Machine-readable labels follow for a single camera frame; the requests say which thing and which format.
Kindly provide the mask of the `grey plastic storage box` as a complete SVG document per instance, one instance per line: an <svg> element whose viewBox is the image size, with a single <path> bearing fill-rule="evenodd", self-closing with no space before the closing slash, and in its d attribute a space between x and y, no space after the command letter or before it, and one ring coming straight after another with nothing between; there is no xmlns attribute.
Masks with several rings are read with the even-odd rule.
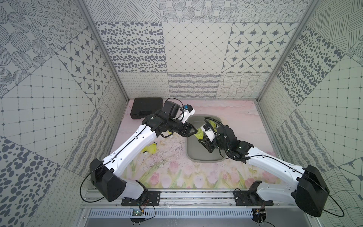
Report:
<svg viewBox="0 0 363 227"><path fill-rule="evenodd" d="M188 119L188 122L191 123L196 129L199 129L205 124L204 117L211 117L222 122L221 119L218 118L217 116L200 115L200 114L191 116ZM212 153L209 153L209 151L202 144L198 142L196 134L187 138L186 154L191 161L199 163L217 163L224 160L222 156L219 154L217 148L214 149Z"/></svg>

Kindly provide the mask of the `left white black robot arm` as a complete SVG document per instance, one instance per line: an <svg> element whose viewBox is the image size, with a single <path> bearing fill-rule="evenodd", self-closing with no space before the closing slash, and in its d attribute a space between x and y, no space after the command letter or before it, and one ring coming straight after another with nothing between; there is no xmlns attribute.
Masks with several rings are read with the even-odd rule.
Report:
<svg viewBox="0 0 363 227"><path fill-rule="evenodd" d="M196 128L187 122L194 114L195 110L185 109L182 116L176 119L163 111L146 116L135 133L116 151L102 160L94 159L91 162L89 177L92 185L109 202L123 197L144 203L148 189L138 181L122 179L124 170L164 132L175 132L185 138L196 134Z"/></svg>

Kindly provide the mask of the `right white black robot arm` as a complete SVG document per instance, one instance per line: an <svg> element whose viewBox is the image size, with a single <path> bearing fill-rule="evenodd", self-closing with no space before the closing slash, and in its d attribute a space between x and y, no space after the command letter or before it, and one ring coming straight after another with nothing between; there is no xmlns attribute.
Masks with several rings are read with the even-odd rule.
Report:
<svg viewBox="0 0 363 227"><path fill-rule="evenodd" d="M213 128L210 124L200 127L199 140L209 152L224 151L223 158L256 166L281 179L284 184L275 186L255 183L249 190L264 201L281 201L295 204L305 213L320 217L330 191L318 168L291 164L263 152L254 145L240 141L228 126Z"/></svg>

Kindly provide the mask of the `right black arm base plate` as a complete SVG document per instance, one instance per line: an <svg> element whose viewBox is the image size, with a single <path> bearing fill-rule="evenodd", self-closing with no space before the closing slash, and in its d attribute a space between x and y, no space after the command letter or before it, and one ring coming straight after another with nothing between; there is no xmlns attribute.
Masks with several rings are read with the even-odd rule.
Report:
<svg viewBox="0 0 363 227"><path fill-rule="evenodd" d="M262 181L255 181L248 190L234 189L233 196L236 206L273 206L273 201L265 201L257 194Z"/></svg>

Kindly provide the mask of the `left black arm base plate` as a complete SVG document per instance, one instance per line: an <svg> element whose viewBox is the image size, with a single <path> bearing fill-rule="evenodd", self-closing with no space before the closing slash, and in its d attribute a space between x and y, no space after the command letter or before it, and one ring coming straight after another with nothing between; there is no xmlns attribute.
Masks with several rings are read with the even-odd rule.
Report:
<svg viewBox="0 0 363 227"><path fill-rule="evenodd" d="M122 206L159 206L161 191L149 190L140 181L127 181Z"/></svg>

